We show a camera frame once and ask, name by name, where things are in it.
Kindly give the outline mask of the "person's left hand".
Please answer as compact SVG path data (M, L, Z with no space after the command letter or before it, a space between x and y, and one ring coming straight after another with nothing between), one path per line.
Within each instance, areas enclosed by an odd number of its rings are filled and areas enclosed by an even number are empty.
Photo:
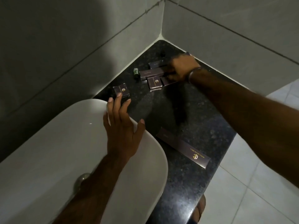
M141 140L134 140L134 124L127 112L131 99L125 101L119 110L119 117L115 117L115 99L109 98L107 102L107 113L111 125L110 133L107 133L108 154L123 158L126 162L134 156Z

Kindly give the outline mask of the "person's right hand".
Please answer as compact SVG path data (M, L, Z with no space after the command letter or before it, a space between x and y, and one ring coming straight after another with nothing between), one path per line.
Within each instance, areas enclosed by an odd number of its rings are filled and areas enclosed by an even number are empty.
M179 81L184 81L193 68L201 67L192 55L183 54L174 58L174 67L179 76Z

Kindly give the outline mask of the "person's left forearm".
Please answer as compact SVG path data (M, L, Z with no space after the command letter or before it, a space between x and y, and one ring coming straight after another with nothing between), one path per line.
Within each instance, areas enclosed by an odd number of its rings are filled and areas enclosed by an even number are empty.
M52 224L100 224L119 175L132 155L114 150L104 156Z

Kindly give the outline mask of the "person's right forearm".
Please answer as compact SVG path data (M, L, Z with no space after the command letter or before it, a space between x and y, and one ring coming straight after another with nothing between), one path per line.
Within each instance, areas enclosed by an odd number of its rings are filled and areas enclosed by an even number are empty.
M193 73L196 86L270 169L299 188L299 110L213 76Z

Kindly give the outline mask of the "small square brown box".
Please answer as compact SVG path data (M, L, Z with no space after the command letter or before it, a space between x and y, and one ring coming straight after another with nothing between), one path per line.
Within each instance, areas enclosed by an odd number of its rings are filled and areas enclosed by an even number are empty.
M147 78L147 82L148 82L150 92L153 92L155 90L161 90L163 88L163 84L161 82L160 76Z
M130 91L125 83L122 83L118 86L114 86L113 90L116 96L118 96L119 93L122 94L122 98L130 96Z

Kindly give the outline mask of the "long brown toiletry box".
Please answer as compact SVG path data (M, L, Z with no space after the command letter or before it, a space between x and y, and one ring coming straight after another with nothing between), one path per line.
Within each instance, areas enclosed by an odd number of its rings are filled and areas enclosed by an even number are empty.
M139 71L141 81L147 80L148 78L155 77L155 76L163 76L166 73L167 73L167 69L164 67Z
M194 148L184 140L178 138L168 130L160 128L159 132L156 135L164 143L168 144L173 149L180 152L185 157L189 158L203 169L207 168L207 165L210 161L210 157L200 152L198 149Z

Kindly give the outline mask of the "dark wristband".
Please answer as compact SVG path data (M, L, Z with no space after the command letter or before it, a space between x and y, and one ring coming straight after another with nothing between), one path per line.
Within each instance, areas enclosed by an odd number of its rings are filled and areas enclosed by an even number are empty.
M191 83L191 82L190 82L190 78L191 78L191 76L193 75L194 72L201 70L201 68L202 68L202 67L196 67L196 68L193 68L193 69L189 72L189 74L187 75L187 77L186 77L186 81L187 81L188 83Z

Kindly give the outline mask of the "metal sink drain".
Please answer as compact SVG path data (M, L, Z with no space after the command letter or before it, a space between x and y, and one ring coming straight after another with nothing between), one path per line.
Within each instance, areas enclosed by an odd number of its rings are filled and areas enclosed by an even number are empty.
M83 173L81 174L75 181L73 186L73 193L76 194L80 188L82 183L91 175L91 173Z

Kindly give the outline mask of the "white ceramic sink basin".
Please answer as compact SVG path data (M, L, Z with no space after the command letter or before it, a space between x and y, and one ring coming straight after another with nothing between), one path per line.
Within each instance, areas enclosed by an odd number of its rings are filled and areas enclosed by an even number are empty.
M99 99L71 105L0 163L0 224L52 224L74 196L76 179L107 154L106 107ZM167 175L165 152L145 131L100 224L145 224Z

